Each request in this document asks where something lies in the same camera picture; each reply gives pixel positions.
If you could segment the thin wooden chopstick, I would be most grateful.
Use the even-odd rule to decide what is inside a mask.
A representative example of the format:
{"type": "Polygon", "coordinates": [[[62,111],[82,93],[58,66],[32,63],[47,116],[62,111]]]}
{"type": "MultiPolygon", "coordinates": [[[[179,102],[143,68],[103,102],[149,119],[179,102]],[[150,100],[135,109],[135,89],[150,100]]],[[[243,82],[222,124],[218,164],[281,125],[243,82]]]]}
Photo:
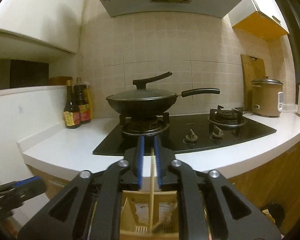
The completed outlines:
{"type": "Polygon", "coordinates": [[[153,230],[153,212],[154,212],[154,188],[155,188],[155,154],[154,148],[151,148],[151,176],[149,191],[149,232],[153,230]]]}

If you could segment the black gas stove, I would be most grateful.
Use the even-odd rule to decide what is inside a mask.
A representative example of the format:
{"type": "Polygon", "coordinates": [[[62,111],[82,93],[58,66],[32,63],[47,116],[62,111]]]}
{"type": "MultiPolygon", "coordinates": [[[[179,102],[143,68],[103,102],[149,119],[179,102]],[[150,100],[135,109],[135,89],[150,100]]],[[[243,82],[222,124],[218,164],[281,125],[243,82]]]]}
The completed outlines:
{"type": "Polygon", "coordinates": [[[150,154],[153,138],[176,154],[231,146],[274,134],[276,129],[243,115],[243,108],[217,106],[207,114],[171,116],[163,113],[148,118],[120,116],[120,122],[93,150],[94,155],[123,156],[135,148],[139,137],[150,154]]]}

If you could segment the black wok with lid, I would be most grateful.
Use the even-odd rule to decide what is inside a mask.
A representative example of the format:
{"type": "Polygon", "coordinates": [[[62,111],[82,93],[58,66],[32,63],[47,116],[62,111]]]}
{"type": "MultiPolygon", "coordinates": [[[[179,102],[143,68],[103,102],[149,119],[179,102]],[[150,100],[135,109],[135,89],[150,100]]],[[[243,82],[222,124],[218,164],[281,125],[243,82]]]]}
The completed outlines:
{"type": "Polygon", "coordinates": [[[218,88],[196,88],[184,90],[177,94],[164,89],[148,88],[147,84],[166,79],[171,72],[150,77],[147,79],[133,80],[136,89],[110,95],[106,100],[110,107],[122,116],[128,118],[157,116],[170,109],[178,97],[188,97],[197,94],[219,94],[218,88]]]}

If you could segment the tan plastic utensil basket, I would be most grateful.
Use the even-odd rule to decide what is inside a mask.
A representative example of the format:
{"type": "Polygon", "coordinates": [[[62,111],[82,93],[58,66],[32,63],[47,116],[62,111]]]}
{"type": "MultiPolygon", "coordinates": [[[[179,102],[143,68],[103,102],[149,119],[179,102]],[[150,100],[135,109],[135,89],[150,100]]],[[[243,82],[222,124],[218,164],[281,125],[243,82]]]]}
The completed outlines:
{"type": "Polygon", "coordinates": [[[175,191],[124,191],[120,239],[178,239],[178,201],[175,191]]]}

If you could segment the soy sauce bottle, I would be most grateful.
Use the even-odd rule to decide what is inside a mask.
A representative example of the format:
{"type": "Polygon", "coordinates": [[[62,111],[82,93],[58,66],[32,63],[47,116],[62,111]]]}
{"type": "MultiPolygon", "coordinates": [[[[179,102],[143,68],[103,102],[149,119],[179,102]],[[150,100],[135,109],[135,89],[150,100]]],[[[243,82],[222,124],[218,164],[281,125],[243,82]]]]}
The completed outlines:
{"type": "Polygon", "coordinates": [[[66,81],[66,103],[63,110],[65,126],[68,129],[75,129],[81,125],[80,111],[72,93],[72,81],[66,81]]]}

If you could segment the cooking oil bottle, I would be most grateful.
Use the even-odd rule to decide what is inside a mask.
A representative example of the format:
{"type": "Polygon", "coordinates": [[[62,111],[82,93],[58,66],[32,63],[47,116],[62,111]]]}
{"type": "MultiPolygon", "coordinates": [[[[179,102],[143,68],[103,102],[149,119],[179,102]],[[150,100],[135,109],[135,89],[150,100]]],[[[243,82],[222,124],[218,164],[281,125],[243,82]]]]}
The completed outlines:
{"type": "Polygon", "coordinates": [[[74,85],[74,94],[76,98],[76,104],[79,107],[81,124],[87,124],[91,122],[91,110],[88,86],[82,81],[81,77],[77,77],[74,85]]]}

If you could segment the brown rice cooker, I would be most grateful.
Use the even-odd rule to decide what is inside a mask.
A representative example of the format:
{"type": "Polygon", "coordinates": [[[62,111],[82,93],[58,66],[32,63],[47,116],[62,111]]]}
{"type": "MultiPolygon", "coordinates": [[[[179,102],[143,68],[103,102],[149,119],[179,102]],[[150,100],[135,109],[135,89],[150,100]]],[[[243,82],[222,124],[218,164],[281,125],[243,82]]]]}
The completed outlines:
{"type": "Polygon", "coordinates": [[[256,115],[277,118],[283,110],[283,83],[265,76],[254,79],[252,85],[252,111],[256,115]]]}

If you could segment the wooden cutting board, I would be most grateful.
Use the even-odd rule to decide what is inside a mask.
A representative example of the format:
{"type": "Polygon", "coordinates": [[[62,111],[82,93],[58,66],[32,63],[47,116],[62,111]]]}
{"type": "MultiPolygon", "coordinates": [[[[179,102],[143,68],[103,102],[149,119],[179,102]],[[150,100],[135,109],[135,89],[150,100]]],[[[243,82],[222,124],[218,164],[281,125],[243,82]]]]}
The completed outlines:
{"type": "Polygon", "coordinates": [[[254,79],[262,79],[266,75],[264,61],[261,58],[241,54],[243,72],[244,108],[252,109],[252,84],[254,79]]]}

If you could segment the yellow wall cabinet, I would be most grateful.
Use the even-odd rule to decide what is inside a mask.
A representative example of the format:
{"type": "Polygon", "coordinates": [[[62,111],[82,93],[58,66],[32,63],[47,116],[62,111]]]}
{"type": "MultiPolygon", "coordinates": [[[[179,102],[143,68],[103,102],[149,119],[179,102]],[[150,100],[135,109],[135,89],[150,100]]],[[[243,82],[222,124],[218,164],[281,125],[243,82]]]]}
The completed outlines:
{"type": "Polygon", "coordinates": [[[285,20],[274,0],[260,8],[256,0],[242,0],[228,13],[234,29],[272,40],[289,34],[285,20]]]}

